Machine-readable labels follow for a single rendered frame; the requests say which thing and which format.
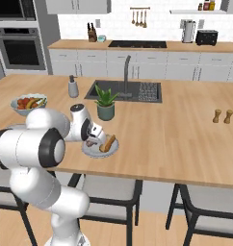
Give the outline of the brown long bun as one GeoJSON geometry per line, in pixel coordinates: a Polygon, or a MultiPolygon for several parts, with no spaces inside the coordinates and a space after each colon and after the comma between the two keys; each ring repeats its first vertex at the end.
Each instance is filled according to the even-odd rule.
{"type": "Polygon", "coordinates": [[[115,135],[107,135],[106,142],[99,146],[99,150],[103,153],[108,152],[115,140],[116,140],[115,135]]]}

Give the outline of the red food pieces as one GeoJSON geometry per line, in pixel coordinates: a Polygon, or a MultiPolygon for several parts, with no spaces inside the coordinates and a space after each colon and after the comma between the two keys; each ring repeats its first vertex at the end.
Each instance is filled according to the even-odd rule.
{"type": "MultiPolygon", "coordinates": [[[[32,99],[34,99],[34,98],[18,99],[18,100],[17,100],[17,108],[18,108],[19,110],[26,110],[26,105],[27,105],[27,103],[28,103],[30,100],[32,100],[32,99]]],[[[36,108],[37,106],[38,106],[38,102],[34,103],[34,104],[32,105],[32,107],[31,107],[31,109],[32,109],[32,108],[36,108]]]]}

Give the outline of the black toaster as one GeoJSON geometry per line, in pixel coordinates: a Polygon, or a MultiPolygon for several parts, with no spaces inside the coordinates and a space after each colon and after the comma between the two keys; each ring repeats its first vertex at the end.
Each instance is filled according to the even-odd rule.
{"type": "Polygon", "coordinates": [[[215,30],[198,30],[196,33],[195,43],[197,45],[215,46],[218,40],[218,31],[215,30]]]}

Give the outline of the yellow food piece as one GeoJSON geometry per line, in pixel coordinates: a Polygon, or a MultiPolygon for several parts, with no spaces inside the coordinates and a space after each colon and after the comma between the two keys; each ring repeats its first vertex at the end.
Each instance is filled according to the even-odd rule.
{"type": "Polygon", "coordinates": [[[26,105],[26,110],[30,109],[30,108],[32,107],[32,105],[33,105],[34,103],[36,103],[37,101],[39,101],[39,100],[40,100],[40,98],[34,98],[34,99],[30,100],[30,101],[27,103],[27,105],[26,105]]]}

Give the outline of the dark grey tap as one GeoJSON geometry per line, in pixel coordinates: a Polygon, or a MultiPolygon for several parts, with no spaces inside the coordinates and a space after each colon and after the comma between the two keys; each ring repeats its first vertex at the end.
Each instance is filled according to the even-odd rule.
{"type": "Polygon", "coordinates": [[[124,64],[124,75],[123,75],[123,83],[124,83],[124,91],[119,94],[120,97],[125,99],[131,98],[132,93],[128,91],[128,67],[131,56],[128,55],[124,64]]]}

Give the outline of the white wall shelf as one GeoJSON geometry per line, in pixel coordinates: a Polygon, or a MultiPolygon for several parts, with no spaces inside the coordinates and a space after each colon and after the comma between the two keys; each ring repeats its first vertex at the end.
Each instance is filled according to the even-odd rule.
{"type": "Polygon", "coordinates": [[[197,11],[197,10],[170,10],[170,14],[227,14],[222,10],[215,11],[197,11]]]}

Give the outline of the white wall cupboards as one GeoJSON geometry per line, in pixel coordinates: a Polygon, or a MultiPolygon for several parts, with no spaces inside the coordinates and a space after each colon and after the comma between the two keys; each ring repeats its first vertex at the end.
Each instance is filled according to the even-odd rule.
{"type": "Polygon", "coordinates": [[[112,0],[46,0],[50,14],[107,14],[112,0]]]}

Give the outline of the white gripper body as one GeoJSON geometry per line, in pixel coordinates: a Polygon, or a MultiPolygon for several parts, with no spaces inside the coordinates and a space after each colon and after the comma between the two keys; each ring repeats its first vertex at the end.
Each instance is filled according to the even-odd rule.
{"type": "Polygon", "coordinates": [[[97,144],[104,144],[106,142],[106,135],[103,131],[100,133],[90,133],[89,141],[97,144]]]}

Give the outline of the grey soap dispenser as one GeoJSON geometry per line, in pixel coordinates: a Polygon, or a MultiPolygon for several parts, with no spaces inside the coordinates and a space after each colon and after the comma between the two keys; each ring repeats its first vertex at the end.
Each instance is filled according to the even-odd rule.
{"type": "Polygon", "coordinates": [[[79,96],[79,89],[77,82],[74,79],[73,75],[69,76],[69,82],[68,82],[68,94],[71,98],[76,98],[79,96]]]}

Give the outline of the steel oven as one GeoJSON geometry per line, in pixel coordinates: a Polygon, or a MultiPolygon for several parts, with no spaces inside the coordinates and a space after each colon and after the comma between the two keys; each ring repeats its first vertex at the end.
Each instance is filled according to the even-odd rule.
{"type": "Polygon", "coordinates": [[[0,22],[0,56],[7,75],[47,74],[47,66],[37,24],[0,22]]]}

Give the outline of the grey round plate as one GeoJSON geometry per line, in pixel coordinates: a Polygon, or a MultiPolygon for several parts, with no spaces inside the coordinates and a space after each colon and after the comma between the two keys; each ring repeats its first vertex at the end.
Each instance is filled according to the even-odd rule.
{"type": "Polygon", "coordinates": [[[90,136],[89,141],[92,142],[92,146],[88,146],[87,142],[84,141],[82,143],[82,152],[91,158],[107,158],[113,155],[118,149],[118,141],[116,138],[107,152],[101,151],[102,141],[99,138],[90,136]]]}

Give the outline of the wooden knife block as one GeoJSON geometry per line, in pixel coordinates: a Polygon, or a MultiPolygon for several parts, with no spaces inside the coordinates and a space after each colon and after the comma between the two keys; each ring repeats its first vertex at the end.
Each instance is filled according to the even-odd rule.
{"type": "Polygon", "coordinates": [[[88,36],[89,36],[89,42],[97,42],[96,31],[92,23],[88,24],[88,36]]]}

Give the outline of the pale blue bowl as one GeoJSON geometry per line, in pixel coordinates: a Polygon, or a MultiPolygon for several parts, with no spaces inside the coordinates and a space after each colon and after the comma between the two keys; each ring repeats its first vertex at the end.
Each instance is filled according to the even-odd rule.
{"type": "Polygon", "coordinates": [[[39,94],[39,93],[29,93],[29,94],[23,94],[15,99],[13,99],[11,101],[11,108],[13,110],[15,110],[18,114],[22,115],[22,116],[27,116],[32,110],[35,110],[35,109],[38,109],[38,108],[45,108],[46,107],[46,104],[47,104],[47,96],[44,95],[44,94],[39,94]],[[24,99],[24,98],[40,98],[40,100],[38,101],[38,106],[36,108],[32,108],[32,109],[29,109],[29,110],[19,110],[17,108],[17,100],[18,99],[24,99]],[[39,107],[39,102],[46,98],[46,102],[39,107]]]}

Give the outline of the black sink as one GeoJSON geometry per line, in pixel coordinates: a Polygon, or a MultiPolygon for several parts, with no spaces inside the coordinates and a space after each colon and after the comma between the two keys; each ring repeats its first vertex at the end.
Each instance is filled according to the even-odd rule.
{"type": "Polygon", "coordinates": [[[144,102],[144,103],[162,103],[162,90],[160,83],[152,82],[128,82],[127,92],[132,94],[131,98],[124,98],[120,93],[124,92],[123,81],[104,81],[95,80],[86,94],[85,98],[89,100],[98,100],[99,96],[96,92],[95,86],[99,86],[104,91],[110,90],[111,95],[118,94],[116,101],[129,102],[144,102]]]}

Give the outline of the black microwave oven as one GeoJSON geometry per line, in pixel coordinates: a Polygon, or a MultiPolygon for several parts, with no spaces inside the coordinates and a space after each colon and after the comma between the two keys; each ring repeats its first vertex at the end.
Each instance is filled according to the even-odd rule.
{"type": "Polygon", "coordinates": [[[33,0],[0,0],[0,20],[36,19],[33,0]]]}

